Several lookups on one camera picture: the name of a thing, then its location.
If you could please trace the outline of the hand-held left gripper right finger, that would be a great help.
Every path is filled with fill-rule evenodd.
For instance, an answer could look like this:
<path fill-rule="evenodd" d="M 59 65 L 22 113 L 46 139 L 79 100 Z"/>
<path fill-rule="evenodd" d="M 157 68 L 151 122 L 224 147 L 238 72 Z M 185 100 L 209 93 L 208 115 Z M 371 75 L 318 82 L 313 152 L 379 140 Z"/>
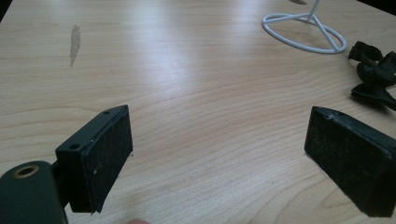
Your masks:
<path fill-rule="evenodd" d="M 396 139 L 349 115 L 311 110 L 305 153 L 369 217 L 396 208 Z"/>

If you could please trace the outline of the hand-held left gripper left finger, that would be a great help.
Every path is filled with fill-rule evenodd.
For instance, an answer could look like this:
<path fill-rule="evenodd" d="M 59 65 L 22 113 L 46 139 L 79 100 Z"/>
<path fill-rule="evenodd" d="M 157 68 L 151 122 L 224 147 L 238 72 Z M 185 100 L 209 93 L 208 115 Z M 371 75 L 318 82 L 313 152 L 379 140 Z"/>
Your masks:
<path fill-rule="evenodd" d="M 133 152 L 129 107 L 99 113 L 55 149 L 66 201 L 76 213 L 100 212 Z"/>

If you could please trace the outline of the black bow tie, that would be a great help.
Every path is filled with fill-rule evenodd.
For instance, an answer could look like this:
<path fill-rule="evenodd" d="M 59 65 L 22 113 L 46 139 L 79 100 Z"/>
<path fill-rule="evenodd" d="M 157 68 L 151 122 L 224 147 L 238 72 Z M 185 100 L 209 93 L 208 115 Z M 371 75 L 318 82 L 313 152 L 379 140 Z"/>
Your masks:
<path fill-rule="evenodd" d="M 378 48 L 357 41 L 348 58 L 358 62 L 358 76 L 364 83 L 385 88 L 396 85 L 396 52 L 383 55 Z"/>
<path fill-rule="evenodd" d="M 365 101 L 385 105 L 396 111 L 396 99 L 384 87 L 379 85 L 362 83 L 351 90 L 351 95 Z"/>

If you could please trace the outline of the white wire display rack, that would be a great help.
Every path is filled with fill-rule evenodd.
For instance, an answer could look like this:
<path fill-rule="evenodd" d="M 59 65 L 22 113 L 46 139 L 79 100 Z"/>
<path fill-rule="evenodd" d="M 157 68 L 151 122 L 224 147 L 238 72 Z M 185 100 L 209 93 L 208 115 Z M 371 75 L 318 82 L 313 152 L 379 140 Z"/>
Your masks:
<path fill-rule="evenodd" d="M 323 24 L 320 19 L 316 16 L 316 11 L 318 9 L 318 5 L 320 0 L 315 0 L 314 5 L 311 10 L 306 13 L 301 14 L 287 14 L 287 13 L 272 13 L 266 15 L 262 19 L 262 28 L 275 39 L 290 45 L 294 48 L 310 51 L 314 53 L 320 54 L 338 54 L 342 53 L 347 49 L 347 40 L 338 32 L 336 32 L 333 28 L 326 26 Z M 325 39 L 328 41 L 330 47 L 328 49 L 323 48 L 315 48 L 310 47 L 298 42 L 295 42 L 291 39 L 286 38 L 283 35 L 280 35 L 276 31 L 274 31 L 270 25 L 277 22 L 282 21 L 300 21 L 303 23 L 307 23 L 317 27 L 320 32 L 323 34 Z"/>

